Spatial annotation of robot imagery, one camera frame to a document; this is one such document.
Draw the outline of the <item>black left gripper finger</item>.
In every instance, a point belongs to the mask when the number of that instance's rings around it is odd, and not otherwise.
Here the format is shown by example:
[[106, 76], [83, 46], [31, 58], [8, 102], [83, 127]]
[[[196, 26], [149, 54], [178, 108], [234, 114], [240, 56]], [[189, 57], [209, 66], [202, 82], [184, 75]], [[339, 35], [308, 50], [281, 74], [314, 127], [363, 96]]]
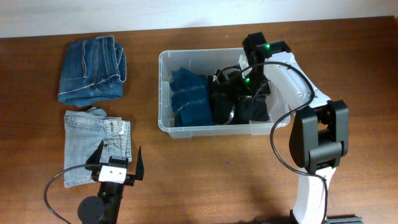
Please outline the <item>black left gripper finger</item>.
[[94, 170], [100, 165], [101, 155], [103, 152], [104, 141], [102, 140], [96, 150], [91, 154], [91, 156], [85, 162], [85, 169]]
[[135, 181], [142, 181], [144, 179], [144, 163], [142, 160], [142, 148], [139, 146], [135, 174], [127, 174], [125, 179], [125, 184], [133, 186]]

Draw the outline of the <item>small black garment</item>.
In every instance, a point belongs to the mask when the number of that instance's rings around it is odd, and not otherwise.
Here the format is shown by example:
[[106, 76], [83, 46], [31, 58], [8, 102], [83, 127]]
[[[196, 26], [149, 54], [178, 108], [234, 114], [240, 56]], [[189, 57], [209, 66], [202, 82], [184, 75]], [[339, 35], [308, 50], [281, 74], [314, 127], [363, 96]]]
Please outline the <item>small black garment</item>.
[[239, 96], [239, 122], [248, 124], [250, 121], [269, 121], [266, 98], [265, 94]]

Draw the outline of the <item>black garment with logo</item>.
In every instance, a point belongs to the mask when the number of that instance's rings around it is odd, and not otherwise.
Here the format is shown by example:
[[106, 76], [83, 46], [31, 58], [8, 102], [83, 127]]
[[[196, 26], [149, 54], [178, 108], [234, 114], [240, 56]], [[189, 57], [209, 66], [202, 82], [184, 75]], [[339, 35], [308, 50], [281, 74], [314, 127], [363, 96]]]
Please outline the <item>black garment with logo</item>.
[[240, 72], [218, 69], [208, 78], [210, 108], [213, 122], [216, 125], [234, 124], [238, 117], [237, 92], [240, 82]]

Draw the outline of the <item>blue garment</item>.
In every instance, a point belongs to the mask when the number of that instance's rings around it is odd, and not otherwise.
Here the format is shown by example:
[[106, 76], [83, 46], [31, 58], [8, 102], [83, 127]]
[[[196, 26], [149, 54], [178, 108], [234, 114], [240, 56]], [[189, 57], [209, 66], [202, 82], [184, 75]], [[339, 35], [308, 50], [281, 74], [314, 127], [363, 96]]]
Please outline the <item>blue garment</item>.
[[175, 127], [214, 125], [206, 75], [181, 67], [172, 71], [170, 88]]

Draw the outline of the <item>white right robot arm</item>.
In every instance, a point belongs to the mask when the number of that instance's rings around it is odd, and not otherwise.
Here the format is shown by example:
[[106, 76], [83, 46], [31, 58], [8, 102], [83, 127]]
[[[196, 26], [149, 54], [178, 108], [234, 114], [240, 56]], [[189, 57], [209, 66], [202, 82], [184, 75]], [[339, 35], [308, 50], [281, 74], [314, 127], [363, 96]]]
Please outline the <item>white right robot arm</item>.
[[[262, 32], [256, 32], [249, 34], [242, 45], [248, 61], [241, 65], [244, 79], [270, 81], [290, 107], [270, 132], [276, 158], [298, 174], [297, 198], [289, 223], [346, 222], [344, 218], [328, 218], [327, 210], [331, 178], [348, 153], [348, 106], [342, 100], [333, 101], [310, 81], [283, 40], [268, 43]], [[295, 118], [289, 150], [295, 167], [281, 158], [273, 137], [279, 123], [291, 116]]]

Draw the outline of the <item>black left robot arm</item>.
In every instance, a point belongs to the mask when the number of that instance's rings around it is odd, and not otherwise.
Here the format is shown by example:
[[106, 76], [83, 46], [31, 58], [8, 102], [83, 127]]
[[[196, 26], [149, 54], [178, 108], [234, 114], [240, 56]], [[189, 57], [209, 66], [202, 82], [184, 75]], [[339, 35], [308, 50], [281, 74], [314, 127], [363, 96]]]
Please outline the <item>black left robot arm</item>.
[[91, 178], [99, 182], [96, 196], [89, 196], [78, 206], [78, 218], [82, 224], [115, 224], [118, 220], [123, 190], [125, 186], [133, 186], [135, 181], [144, 178], [142, 151], [138, 150], [136, 173], [128, 174], [128, 159], [111, 156], [107, 163], [100, 161], [104, 142], [86, 160], [85, 169], [91, 171]]

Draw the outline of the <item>grey right arm base rail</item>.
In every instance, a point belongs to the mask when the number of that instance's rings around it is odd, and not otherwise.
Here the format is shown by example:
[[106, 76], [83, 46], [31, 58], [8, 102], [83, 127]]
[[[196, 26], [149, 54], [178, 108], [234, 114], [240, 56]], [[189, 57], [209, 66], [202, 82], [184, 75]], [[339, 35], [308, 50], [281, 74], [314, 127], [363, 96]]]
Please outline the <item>grey right arm base rail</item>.
[[327, 218], [325, 224], [363, 224], [363, 219], [361, 217], [337, 217], [337, 218]]

